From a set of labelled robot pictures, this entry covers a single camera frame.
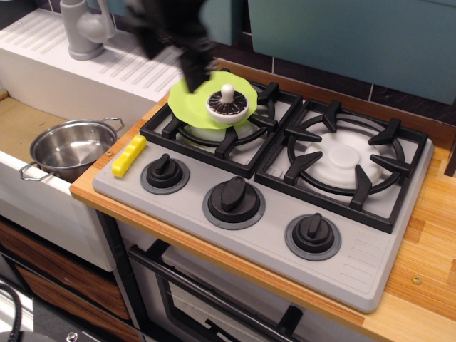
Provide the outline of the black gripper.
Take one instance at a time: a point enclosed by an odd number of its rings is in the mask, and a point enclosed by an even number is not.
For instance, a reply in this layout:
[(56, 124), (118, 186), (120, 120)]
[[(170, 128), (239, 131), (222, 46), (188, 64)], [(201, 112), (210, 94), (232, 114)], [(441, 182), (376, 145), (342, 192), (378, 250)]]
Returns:
[(214, 70), (213, 43), (200, 21), (203, 1), (126, 1), (125, 16), (146, 57), (174, 46), (187, 89), (195, 92)]

